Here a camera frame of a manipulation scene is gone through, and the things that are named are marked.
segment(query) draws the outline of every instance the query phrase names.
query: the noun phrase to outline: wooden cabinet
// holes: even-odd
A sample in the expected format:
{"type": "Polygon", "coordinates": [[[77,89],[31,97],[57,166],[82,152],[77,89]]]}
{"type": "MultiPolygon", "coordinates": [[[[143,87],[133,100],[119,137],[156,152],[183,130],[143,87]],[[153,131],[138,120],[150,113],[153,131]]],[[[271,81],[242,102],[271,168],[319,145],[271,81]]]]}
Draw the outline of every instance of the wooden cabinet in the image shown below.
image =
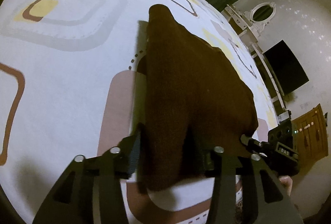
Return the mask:
{"type": "Polygon", "coordinates": [[[326,124],[320,104],[292,123],[297,127],[295,140],[302,167],[328,155],[326,124]]]}

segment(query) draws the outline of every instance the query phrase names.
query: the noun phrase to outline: folded brown garment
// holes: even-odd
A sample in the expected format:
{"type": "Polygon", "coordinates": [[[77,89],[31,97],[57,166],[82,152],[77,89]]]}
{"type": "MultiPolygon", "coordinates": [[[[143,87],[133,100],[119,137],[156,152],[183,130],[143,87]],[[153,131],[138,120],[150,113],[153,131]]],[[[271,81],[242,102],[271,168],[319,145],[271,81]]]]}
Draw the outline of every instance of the folded brown garment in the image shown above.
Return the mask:
{"type": "Polygon", "coordinates": [[[150,7],[147,36],[147,187],[165,189],[191,173],[183,150],[188,131],[227,155],[248,157],[239,139],[258,127],[253,94],[224,53],[177,23],[164,5],[150,7]]]}

